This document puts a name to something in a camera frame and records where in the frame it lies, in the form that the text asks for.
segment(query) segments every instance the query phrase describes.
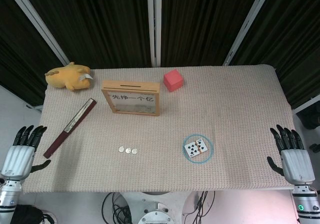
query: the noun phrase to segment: black curtain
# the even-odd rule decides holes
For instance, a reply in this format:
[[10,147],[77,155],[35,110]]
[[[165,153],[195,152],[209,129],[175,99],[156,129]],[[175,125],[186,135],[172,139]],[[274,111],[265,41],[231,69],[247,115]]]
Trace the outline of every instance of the black curtain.
[[269,64],[292,108],[320,93],[320,0],[266,0],[232,65]]
[[16,2],[0,0],[0,85],[30,105],[42,105],[47,88],[44,74],[59,66]]
[[222,65],[254,0],[162,0],[161,66]]
[[151,67],[148,0],[30,0],[70,61]]

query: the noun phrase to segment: robotic hand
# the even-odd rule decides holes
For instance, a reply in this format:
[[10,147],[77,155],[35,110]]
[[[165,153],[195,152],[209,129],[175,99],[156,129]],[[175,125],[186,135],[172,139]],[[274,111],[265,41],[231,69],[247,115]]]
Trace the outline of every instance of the robotic hand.
[[292,196],[302,224],[320,224],[318,194],[310,184],[315,180],[308,151],[304,149],[301,137],[295,130],[276,126],[278,132],[270,128],[281,156],[282,168],[271,157],[267,157],[270,167],[294,185]]
[[47,160],[42,165],[32,166],[35,152],[47,127],[35,128],[29,137],[33,128],[33,126],[22,127],[18,131],[4,161],[1,175],[5,181],[3,186],[0,186],[0,224],[11,222],[22,191],[22,181],[30,173],[45,168],[51,162]]

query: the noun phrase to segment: red cube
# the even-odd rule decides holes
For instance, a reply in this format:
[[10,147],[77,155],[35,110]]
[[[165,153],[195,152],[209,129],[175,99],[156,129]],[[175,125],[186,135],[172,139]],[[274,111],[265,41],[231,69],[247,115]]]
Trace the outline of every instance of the red cube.
[[163,78],[163,83],[170,92],[175,91],[184,84],[184,79],[176,69],[166,73]]

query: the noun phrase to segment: stuffed animal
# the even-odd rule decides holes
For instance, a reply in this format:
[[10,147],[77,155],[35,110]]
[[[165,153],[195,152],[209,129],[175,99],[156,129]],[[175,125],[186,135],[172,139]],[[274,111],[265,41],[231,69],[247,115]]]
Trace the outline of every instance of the stuffed animal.
[[45,75],[46,82],[55,88],[66,87],[70,91],[90,87],[89,79],[92,79],[90,68],[71,62],[65,67],[54,68]]

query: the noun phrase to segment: table surface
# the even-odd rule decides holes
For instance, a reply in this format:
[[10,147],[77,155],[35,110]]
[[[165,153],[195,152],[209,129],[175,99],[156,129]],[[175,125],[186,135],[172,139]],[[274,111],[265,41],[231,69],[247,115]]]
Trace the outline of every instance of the table surface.
[[[84,103],[97,101],[51,164],[30,174],[25,192],[200,191],[289,188],[267,156],[280,164],[270,127],[293,128],[292,112],[271,66],[178,68],[184,86],[168,92],[163,75],[172,68],[96,69],[87,90],[48,87],[41,125],[48,127],[34,165]],[[160,82],[160,116],[115,114],[103,80]],[[183,155],[185,137],[197,133],[214,145],[213,157],[194,164]],[[137,148],[136,155],[120,146]],[[209,152],[198,155],[199,161]]]

